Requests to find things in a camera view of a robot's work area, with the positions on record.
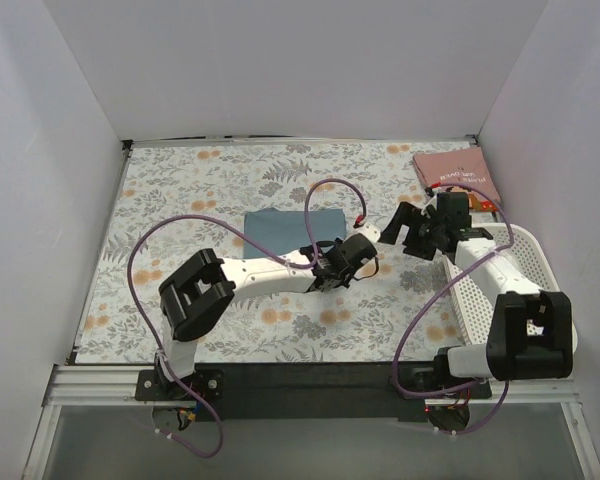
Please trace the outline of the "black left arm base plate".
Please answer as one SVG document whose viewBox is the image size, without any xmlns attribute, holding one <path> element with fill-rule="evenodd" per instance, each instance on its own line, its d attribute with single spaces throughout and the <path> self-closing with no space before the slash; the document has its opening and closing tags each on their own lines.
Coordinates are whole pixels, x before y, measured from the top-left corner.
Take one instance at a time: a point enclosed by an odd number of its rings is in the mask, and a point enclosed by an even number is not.
<svg viewBox="0 0 600 480">
<path fill-rule="evenodd" d="M 221 397 L 224 372 L 219 369 L 199 369 L 181 382 L 204 400 L 213 404 Z M 171 402 L 197 404 L 197 400 L 180 384 L 167 378 L 158 367 L 141 370 L 138 374 L 134 399 L 140 402 Z"/>
</svg>

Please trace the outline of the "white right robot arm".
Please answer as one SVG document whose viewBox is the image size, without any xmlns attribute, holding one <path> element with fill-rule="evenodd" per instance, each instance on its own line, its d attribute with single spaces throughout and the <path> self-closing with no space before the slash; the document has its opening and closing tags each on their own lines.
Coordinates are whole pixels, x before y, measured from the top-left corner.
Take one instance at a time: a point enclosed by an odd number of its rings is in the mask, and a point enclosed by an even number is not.
<svg viewBox="0 0 600 480">
<path fill-rule="evenodd" d="M 500 381 L 560 379 L 573 369 L 572 307 L 568 296 L 527 278 L 504 254 L 491 231 L 475 226 L 469 197 L 441 192 L 425 208 L 397 207 L 380 242 L 395 244 L 407 231 L 404 252 L 430 260 L 444 254 L 470 279 L 493 308 L 485 342 L 441 350 L 434 358 L 432 383 L 455 397 L 469 379 Z"/>
</svg>

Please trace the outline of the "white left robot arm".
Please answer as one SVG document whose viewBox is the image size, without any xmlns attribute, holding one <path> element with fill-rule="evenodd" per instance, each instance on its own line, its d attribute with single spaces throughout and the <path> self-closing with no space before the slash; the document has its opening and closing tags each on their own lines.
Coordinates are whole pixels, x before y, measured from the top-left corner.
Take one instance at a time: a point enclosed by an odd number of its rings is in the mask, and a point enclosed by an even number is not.
<svg viewBox="0 0 600 480">
<path fill-rule="evenodd" d="M 156 355 L 158 387 L 173 400 L 193 386 L 195 352 L 233 303 L 278 293 L 328 292 L 348 287 L 358 271 L 377 257 L 381 237 L 372 226 L 345 239 L 293 250 L 271 258 L 222 259 L 212 249 L 196 252 L 159 287 L 164 318 L 161 352 Z"/>
</svg>

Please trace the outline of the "blue t shirt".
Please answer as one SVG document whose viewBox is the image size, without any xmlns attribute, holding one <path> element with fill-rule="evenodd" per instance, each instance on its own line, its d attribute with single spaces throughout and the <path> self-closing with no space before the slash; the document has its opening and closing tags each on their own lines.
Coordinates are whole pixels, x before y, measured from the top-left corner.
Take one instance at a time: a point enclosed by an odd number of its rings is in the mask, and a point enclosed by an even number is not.
<svg viewBox="0 0 600 480">
<path fill-rule="evenodd" d="M 346 219 L 341 209 L 311 211 L 309 220 L 316 241 L 346 236 Z M 278 256 L 310 245 L 303 211 L 267 208 L 247 212 L 243 232 Z"/>
</svg>

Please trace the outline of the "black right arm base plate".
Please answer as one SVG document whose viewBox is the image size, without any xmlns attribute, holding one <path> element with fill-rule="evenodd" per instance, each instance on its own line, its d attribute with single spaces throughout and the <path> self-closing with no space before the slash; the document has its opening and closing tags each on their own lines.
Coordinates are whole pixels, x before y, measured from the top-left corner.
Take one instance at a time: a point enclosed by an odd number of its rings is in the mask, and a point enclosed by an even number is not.
<svg viewBox="0 0 600 480">
<path fill-rule="evenodd" d="M 484 380 L 455 378 L 450 374 L 437 372 L 431 364 L 425 367 L 398 364 L 391 368 L 389 382 L 405 399 L 452 399 L 452 403 L 425 407 L 425 414 L 433 430 L 452 437 L 474 433 L 486 426 L 499 412 L 508 393 L 508 386 L 505 386 L 489 413 L 476 423 L 469 424 L 469 401 Z"/>
</svg>

